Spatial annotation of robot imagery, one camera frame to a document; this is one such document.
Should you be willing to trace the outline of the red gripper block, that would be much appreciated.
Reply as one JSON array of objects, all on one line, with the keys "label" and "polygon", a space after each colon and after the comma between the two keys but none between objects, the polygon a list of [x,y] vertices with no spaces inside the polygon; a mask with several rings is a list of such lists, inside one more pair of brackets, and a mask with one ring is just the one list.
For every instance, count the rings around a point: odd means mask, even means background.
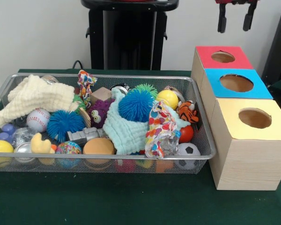
[{"label": "red gripper block", "polygon": [[254,16],[254,11],[257,7],[257,0],[215,0],[219,4],[219,21],[218,32],[224,33],[226,29],[226,4],[249,4],[248,12],[244,18],[243,30],[248,31],[251,29],[251,24]]}]

